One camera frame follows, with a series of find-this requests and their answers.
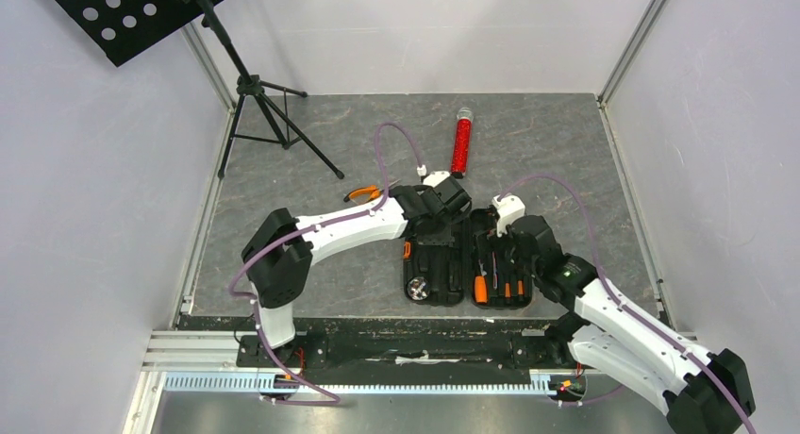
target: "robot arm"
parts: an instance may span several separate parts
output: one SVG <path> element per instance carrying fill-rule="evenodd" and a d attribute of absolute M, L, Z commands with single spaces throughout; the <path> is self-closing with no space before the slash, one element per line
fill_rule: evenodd
<path fill-rule="evenodd" d="M 287 209 L 270 213 L 242 250 L 244 261 L 278 238 L 304 229 L 308 232 L 277 247 L 247 272 L 258 295 L 260 319 L 269 344 L 276 348 L 294 338 L 292 301 L 305 288 L 312 265 L 368 242 L 441 231 L 463 219 L 471 206 L 470 196 L 449 173 L 434 172 L 419 186 L 392 188 L 383 204 L 378 199 L 354 208 L 303 217 L 293 217 Z M 362 215 L 367 210 L 369 215 Z"/>
<path fill-rule="evenodd" d="M 677 434 L 733 434 L 742 424 L 708 376 L 687 359 L 689 353 L 723 381 L 747 416 L 753 413 L 742 359 L 727 349 L 712 354 L 662 324 L 610 281 L 607 289 L 593 265 L 561 251 L 542 217 L 525 215 L 518 198 L 495 198 L 492 204 L 496 234 L 510 245 L 507 259 L 530 273 L 545 297 L 569 310 L 545 332 L 557 355 L 596 368 L 638 393 L 667 417 Z M 685 350 L 678 351 L 667 339 Z"/>

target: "white wall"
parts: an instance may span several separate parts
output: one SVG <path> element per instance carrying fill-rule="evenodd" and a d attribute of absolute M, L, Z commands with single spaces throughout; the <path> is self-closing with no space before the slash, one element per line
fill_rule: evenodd
<path fill-rule="evenodd" d="M 53 0 L 0 0 L 0 42 L 0 431 L 120 432 L 225 114 L 179 35 L 116 69 Z"/>
<path fill-rule="evenodd" d="M 251 72 L 311 93 L 599 92 L 648 2 L 225 0 L 218 12 Z"/>
<path fill-rule="evenodd" d="M 681 328 L 748 364 L 797 431 L 798 0 L 670 0 L 610 120 Z"/>

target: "orange screwdriver handle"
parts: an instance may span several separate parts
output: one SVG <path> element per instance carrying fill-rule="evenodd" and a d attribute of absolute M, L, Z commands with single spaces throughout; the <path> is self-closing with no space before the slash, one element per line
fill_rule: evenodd
<path fill-rule="evenodd" d="M 489 295 L 486 291 L 486 278 L 483 275 L 475 277 L 475 301 L 478 304 L 486 304 L 489 302 Z"/>

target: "tripod leg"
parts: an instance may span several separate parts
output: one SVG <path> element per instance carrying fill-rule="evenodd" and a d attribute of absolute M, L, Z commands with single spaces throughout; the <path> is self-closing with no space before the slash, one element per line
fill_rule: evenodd
<path fill-rule="evenodd" d="M 273 89 L 273 90 L 278 90 L 279 92 L 290 92 L 290 93 L 292 93 L 292 94 L 294 94 L 296 96 L 308 97 L 308 93 L 307 92 L 301 92 L 299 90 L 293 90 L 291 88 L 282 87 L 280 85 L 276 85 L 275 83 L 265 82 L 263 80 L 261 80 L 259 83 L 261 84 L 262 87 L 270 88 L 270 89 Z"/>
<path fill-rule="evenodd" d="M 236 103 L 236 109 L 233 111 L 233 121 L 230 122 L 230 129 L 227 131 L 227 143 L 225 144 L 225 152 L 223 153 L 223 161 L 220 163 L 220 169 L 217 171 L 217 177 L 220 179 L 225 177 L 225 167 L 227 160 L 230 157 L 230 151 L 233 147 L 233 140 L 236 138 L 236 129 L 239 127 L 239 118 L 242 117 L 242 108 L 244 107 L 244 94 L 239 96 L 239 101 Z"/>
<path fill-rule="evenodd" d="M 267 98 L 267 96 L 264 95 L 264 92 L 256 94 L 255 97 L 258 106 L 261 108 L 261 112 L 264 114 L 264 118 L 267 119 L 267 123 L 269 123 L 270 127 L 273 129 L 273 132 L 275 133 L 277 140 L 280 142 L 280 144 L 283 145 L 284 148 L 287 148 L 289 146 L 289 142 L 286 141 L 286 137 L 283 136 L 283 132 L 281 132 L 280 126 L 277 125 L 277 121 L 275 121 L 275 116 L 273 116 L 273 113 L 270 111 L 270 108 L 267 106 L 267 103 L 264 102 L 264 99 L 269 100 L 269 98 Z"/>
<path fill-rule="evenodd" d="M 266 95 L 264 95 L 264 94 L 262 94 L 262 95 L 261 95 L 261 96 L 259 96 L 259 97 L 260 97 L 260 98 L 261 98 L 261 99 L 262 99 L 262 100 L 263 100 L 263 101 L 264 101 L 264 102 L 265 102 L 265 103 L 266 103 L 266 104 L 267 104 L 267 105 L 268 105 L 268 106 L 269 106 L 269 107 L 270 107 L 272 110 L 274 110 L 274 111 L 275 111 L 275 113 L 277 113 L 277 116 L 279 116 L 281 120 L 283 120 L 283 121 L 285 121 L 285 122 L 286 122 L 286 124 L 289 126 L 289 128 L 290 128 L 291 130 L 293 130 L 293 131 L 294 131 L 294 133 L 295 133 L 295 134 L 297 134 L 297 136 L 298 136 L 298 137 L 300 137 L 300 139 L 302 139 L 302 140 L 303 140 L 303 142 L 305 142 L 305 143 L 308 145 L 308 147 L 309 147 L 309 148 L 311 148 L 311 151 L 313 151 L 313 152 L 314 152 L 314 154 L 316 154 L 316 155 L 317 155 L 317 157 L 318 157 L 318 158 L 320 158 L 320 160 L 321 160 L 322 162 L 324 162 L 324 163 L 325 163 L 325 165 L 327 165 L 327 168 L 329 168 L 329 169 L 330 169 L 330 170 L 331 170 L 331 171 L 334 173 L 334 175 L 336 175 L 336 177 L 337 177 L 337 178 L 339 178 L 339 179 L 344 179 L 344 173 L 342 173 L 342 170 L 340 170 L 340 169 L 336 168 L 336 165 L 334 165 L 334 164 L 333 164 L 333 162 L 331 162 L 331 161 L 330 161 L 330 159 L 328 159 L 328 158 L 327 158 L 327 156 L 326 156 L 325 154 L 323 154 L 323 152 L 322 152 L 322 151 L 320 151 L 320 148 L 318 148 L 318 147 L 317 147 L 317 146 L 314 144 L 314 142 L 312 142 L 311 140 L 309 140 L 309 139 L 308 139 L 308 137 L 306 137 L 306 134 L 304 134 L 304 133 L 303 133 L 303 131 L 302 131 L 302 130 L 300 130 L 300 127 L 297 127 L 297 125 L 296 125 L 296 124 L 295 124 L 295 123 L 294 123 L 292 120 L 290 120 L 290 119 L 289 119 L 289 117 L 288 117 L 288 116 L 286 116 L 286 114 L 285 114 L 284 112 L 280 111 L 280 108 L 279 108 L 279 107 L 278 107 L 278 106 L 277 106 L 277 105 L 276 105 L 276 104 L 275 104 L 275 103 L 274 103 L 274 102 L 273 102 L 273 101 L 272 101 L 272 100 L 271 100 L 269 97 L 267 97 L 267 96 L 266 96 Z"/>

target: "tripod stand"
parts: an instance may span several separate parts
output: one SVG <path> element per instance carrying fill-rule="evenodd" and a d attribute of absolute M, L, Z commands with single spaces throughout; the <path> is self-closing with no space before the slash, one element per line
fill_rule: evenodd
<path fill-rule="evenodd" d="M 233 114 L 233 121 L 230 125 L 230 130 L 227 132 L 227 143 L 225 145 L 225 153 L 223 154 L 223 161 L 220 164 L 220 169 L 217 172 L 217 176 L 222 179 L 225 177 L 225 167 L 227 166 L 227 161 L 230 157 L 230 152 L 233 147 L 233 141 L 237 138 L 245 139 L 245 140 L 253 140 L 257 142 L 267 142 L 267 143 L 277 143 L 283 146 L 283 149 L 289 149 L 293 144 L 303 141 L 305 142 L 311 151 L 317 155 L 318 158 L 325 163 L 325 165 L 330 168 L 330 170 L 336 175 L 339 179 L 344 179 L 344 173 L 341 170 L 336 168 L 336 165 L 327 158 L 327 156 L 320 151 L 320 149 L 308 138 L 306 134 L 300 130 L 299 127 L 289 119 L 289 116 L 286 115 L 281 109 L 273 102 L 267 95 L 264 93 L 264 88 L 270 88 L 273 90 L 280 90 L 285 93 L 290 92 L 292 94 L 296 94 L 300 97 L 308 97 L 307 92 L 300 92 L 298 90 L 292 90 L 286 87 L 282 87 L 280 85 L 276 85 L 269 82 L 262 81 L 258 75 L 250 74 L 247 71 L 247 68 L 244 67 L 244 63 L 242 62 L 242 58 L 239 57 L 239 53 L 236 51 L 236 48 L 233 47 L 233 42 L 230 40 L 230 37 L 225 31 L 222 23 L 220 22 L 219 17 L 214 12 L 214 3 L 213 0 L 195 0 L 197 5 L 200 9 L 203 10 L 205 17 L 203 19 L 203 26 L 206 26 L 214 32 L 219 40 L 220 44 L 225 48 L 228 56 L 230 57 L 231 61 L 233 61 L 234 66 L 239 71 L 239 79 L 237 80 L 237 87 L 236 93 L 239 95 L 239 101 L 236 103 L 236 109 L 234 110 Z M 277 140 L 273 139 L 262 139 L 261 137 L 253 137 L 250 135 L 239 135 L 236 133 L 236 129 L 239 126 L 239 119 L 242 116 L 242 107 L 244 106 L 244 100 L 248 97 L 252 96 L 258 107 L 261 109 L 261 113 L 263 113 L 264 118 L 266 118 L 267 123 L 269 123 L 270 127 L 275 133 Z M 283 135 L 281 132 L 280 127 L 273 116 L 274 111 L 281 120 L 283 120 L 286 125 L 297 134 L 297 138 L 290 141 L 287 137 Z"/>

